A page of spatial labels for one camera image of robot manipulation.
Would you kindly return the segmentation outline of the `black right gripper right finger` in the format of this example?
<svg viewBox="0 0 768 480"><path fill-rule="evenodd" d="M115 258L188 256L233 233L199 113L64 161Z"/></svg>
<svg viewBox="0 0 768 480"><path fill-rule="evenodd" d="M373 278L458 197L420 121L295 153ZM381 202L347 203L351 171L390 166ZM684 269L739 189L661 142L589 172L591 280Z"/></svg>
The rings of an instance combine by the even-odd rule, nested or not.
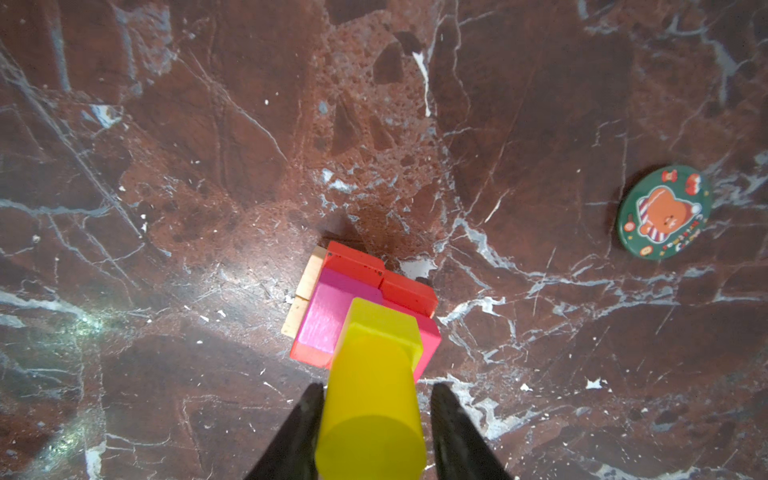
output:
<svg viewBox="0 0 768 480"><path fill-rule="evenodd" d="M446 383L433 386L431 429L440 480L511 480Z"/></svg>

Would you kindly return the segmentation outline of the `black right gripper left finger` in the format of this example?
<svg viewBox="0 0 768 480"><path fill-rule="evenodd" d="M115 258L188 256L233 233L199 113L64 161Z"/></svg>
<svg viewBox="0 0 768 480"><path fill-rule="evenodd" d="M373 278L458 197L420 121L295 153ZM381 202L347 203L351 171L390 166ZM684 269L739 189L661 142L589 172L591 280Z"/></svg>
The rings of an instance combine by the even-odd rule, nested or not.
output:
<svg viewBox="0 0 768 480"><path fill-rule="evenodd" d="M310 479L318 470L315 450L324 408L324 385L310 384L246 480Z"/></svg>

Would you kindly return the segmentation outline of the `yellow cylinder block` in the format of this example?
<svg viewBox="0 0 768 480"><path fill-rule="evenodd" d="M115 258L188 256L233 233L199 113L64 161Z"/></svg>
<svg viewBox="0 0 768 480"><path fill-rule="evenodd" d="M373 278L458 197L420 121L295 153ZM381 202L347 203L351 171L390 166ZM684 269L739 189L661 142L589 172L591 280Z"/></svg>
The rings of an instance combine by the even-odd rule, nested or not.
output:
<svg viewBox="0 0 768 480"><path fill-rule="evenodd" d="M418 479L426 445L413 350L386 337L343 340L328 382L315 461L324 479Z"/></svg>

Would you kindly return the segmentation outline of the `yellow cube block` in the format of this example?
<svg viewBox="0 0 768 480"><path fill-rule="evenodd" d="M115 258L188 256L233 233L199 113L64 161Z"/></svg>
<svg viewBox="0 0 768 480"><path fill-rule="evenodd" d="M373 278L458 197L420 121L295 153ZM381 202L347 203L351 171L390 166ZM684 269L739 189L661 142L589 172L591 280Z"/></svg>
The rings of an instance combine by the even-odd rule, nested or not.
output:
<svg viewBox="0 0 768 480"><path fill-rule="evenodd" d="M354 298L346 315L336 354L353 340L387 340L400 347L407 365L415 372L423 354L423 344L416 318L363 298Z"/></svg>

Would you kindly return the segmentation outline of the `magenta cube block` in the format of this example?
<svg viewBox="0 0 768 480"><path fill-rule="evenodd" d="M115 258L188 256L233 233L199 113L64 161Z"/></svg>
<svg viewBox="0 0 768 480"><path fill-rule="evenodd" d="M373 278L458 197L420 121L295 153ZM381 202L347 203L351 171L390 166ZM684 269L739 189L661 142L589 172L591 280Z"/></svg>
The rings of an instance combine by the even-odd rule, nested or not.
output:
<svg viewBox="0 0 768 480"><path fill-rule="evenodd" d="M377 287L324 268L299 328L297 344L333 356L354 298L381 303L383 296Z"/></svg>

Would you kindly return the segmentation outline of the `natural long wood block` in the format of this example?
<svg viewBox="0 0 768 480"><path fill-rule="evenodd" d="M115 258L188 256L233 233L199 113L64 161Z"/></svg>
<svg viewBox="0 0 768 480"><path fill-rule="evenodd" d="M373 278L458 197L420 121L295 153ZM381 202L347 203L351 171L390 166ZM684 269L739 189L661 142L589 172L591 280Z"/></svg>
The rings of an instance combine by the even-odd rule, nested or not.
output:
<svg viewBox="0 0 768 480"><path fill-rule="evenodd" d="M327 250L315 246L303 270L295 295L304 300L310 300L318 281Z"/></svg>

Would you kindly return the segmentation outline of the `pink small block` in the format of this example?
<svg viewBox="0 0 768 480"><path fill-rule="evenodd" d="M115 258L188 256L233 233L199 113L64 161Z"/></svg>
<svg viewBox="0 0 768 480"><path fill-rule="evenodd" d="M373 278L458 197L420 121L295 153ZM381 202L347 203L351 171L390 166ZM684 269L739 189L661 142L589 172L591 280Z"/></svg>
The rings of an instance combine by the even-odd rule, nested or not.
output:
<svg viewBox="0 0 768 480"><path fill-rule="evenodd" d="M441 343L442 336L438 326L434 319L424 315L420 309L414 310L390 300L384 300L383 305L401 313L413 316L418 323L423 346L423 353L414 371L414 382L418 382Z"/></svg>

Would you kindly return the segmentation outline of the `red block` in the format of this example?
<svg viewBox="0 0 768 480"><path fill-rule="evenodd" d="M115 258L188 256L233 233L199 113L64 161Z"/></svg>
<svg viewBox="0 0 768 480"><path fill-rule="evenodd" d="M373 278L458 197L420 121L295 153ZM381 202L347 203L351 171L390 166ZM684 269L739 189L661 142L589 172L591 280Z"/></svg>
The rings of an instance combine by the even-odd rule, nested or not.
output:
<svg viewBox="0 0 768 480"><path fill-rule="evenodd" d="M386 271L381 259L336 241L328 244L322 268L336 271L374 288L380 287Z"/></svg>
<svg viewBox="0 0 768 480"><path fill-rule="evenodd" d="M386 271L379 289L385 300L426 317L437 310L438 298L430 286L397 273Z"/></svg>

